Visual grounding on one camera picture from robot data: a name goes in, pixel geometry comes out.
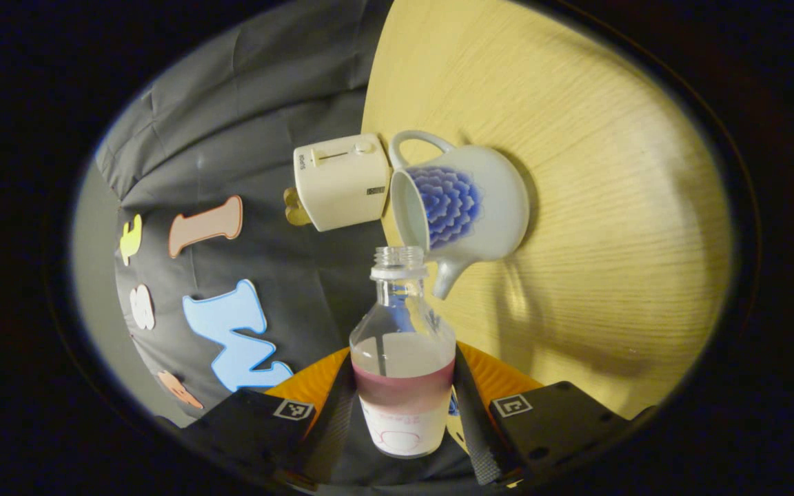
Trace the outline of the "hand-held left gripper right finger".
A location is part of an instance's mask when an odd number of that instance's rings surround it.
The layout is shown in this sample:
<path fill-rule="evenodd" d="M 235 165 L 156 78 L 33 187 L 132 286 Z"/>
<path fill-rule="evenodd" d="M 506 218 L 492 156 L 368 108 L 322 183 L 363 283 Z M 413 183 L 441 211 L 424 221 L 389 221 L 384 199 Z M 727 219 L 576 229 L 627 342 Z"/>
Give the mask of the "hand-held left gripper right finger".
<path fill-rule="evenodd" d="M 460 429 L 480 486 L 541 484 L 592 462 L 633 433 L 627 418 L 570 381 L 542 385 L 488 353 L 459 342 L 454 392 Z"/>

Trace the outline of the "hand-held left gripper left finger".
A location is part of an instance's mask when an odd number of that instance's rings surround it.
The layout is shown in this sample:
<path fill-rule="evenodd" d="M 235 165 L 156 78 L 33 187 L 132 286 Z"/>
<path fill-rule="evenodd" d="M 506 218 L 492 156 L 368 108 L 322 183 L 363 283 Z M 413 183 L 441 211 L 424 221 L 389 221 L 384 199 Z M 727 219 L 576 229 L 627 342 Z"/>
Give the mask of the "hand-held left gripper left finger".
<path fill-rule="evenodd" d="M 356 381 L 340 349 L 266 392 L 243 387 L 177 430 L 215 464 L 258 484 L 316 490 L 349 436 Z"/>

